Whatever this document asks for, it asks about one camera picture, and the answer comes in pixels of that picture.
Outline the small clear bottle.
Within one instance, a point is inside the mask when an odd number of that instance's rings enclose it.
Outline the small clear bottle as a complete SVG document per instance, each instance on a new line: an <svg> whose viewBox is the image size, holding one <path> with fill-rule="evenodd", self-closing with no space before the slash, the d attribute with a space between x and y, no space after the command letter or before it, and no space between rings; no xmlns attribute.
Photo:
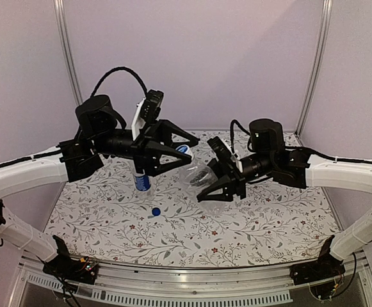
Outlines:
<svg viewBox="0 0 372 307"><path fill-rule="evenodd" d="M190 164L179 168L179 182L182 190L197 201L197 195L217 181L212 169L200 159L193 157ZM197 205L210 216L219 216L225 210L225 204L220 201L201 201Z"/></svg>

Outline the clear bottle with blue label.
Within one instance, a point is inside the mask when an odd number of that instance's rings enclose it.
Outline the clear bottle with blue label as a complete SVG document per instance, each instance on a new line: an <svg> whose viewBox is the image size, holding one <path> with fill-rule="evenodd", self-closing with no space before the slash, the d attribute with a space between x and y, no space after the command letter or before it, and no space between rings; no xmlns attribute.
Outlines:
<svg viewBox="0 0 372 307"><path fill-rule="evenodd" d="M154 194L154 185L150 177L146 174L133 173L134 186L139 198L151 198Z"/></svg>

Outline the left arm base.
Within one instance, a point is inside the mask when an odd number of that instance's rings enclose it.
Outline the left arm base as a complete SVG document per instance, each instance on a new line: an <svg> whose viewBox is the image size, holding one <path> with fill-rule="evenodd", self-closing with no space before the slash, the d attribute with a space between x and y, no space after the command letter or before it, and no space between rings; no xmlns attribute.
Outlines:
<svg viewBox="0 0 372 307"><path fill-rule="evenodd" d="M44 262L43 272L59 279L93 285L99 271L98 261L89 256L74 260L63 239L56 235L53 235L53 239L57 245L57 255L53 260Z"/></svg>

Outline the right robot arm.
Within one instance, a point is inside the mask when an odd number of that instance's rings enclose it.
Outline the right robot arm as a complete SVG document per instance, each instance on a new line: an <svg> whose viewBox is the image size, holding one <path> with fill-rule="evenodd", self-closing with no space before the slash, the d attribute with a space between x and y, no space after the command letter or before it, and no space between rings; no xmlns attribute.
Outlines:
<svg viewBox="0 0 372 307"><path fill-rule="evenodd" d="M305 189L331 187L372 194L372 160L331 157L312 148L287 146L282 125L271 119L249 124L250 155L242 159L222 139L208 141L216 158L211 161L219 179L197 196L203 201L232 201L245 198L247 184L272 179L281 185ZM344 231L325 241L312 273L325 279L353 252L372 242L372 207Z"/></svg>

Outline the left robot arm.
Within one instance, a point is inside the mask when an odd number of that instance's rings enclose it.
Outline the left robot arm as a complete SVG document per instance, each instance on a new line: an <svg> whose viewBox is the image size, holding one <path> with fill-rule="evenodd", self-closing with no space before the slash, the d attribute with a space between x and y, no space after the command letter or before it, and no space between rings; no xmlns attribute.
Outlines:
<svg viewBox="0 0 372 307"><path fill-rule="evenodd" d="M176 150L177 135L190 147L199 139L169 120L158 118L163 93L151 90L138 104L130 129L113 109L107 95L95 95L76 108L79 129L74 139L54 147L0 163L0 238L33 253L63 278L76 272L62 239L50 237L15 216L3 205L5 197L36 187L75 182L101 169L103 159L132 160L137 173L155 177L191 163Z"/></svg>

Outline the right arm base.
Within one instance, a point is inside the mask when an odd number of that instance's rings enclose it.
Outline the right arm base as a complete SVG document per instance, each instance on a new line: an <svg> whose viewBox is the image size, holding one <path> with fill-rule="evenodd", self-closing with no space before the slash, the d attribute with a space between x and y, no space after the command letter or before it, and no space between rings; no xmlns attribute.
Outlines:
<svg viewBox="0 0 372 307"><path fill-rule="evenodd" d="M320 257L317 260L295 264L289 268L289 276L295 285L333 278L344 273L343 261L337 260L331 255Z"/></svg>

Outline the white and blue bottle cap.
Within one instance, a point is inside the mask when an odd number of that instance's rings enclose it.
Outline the white and blue bottle cap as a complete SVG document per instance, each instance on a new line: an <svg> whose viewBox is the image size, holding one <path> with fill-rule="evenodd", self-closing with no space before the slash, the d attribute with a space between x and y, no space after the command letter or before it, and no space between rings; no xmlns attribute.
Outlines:
<svg viewBox="0 0 372 307"><path fill-rule="evenodd" d="M192 159L194 158L194 154L188 145L180 145L176 148L176 150L182 154L189 155Z"/></svg>

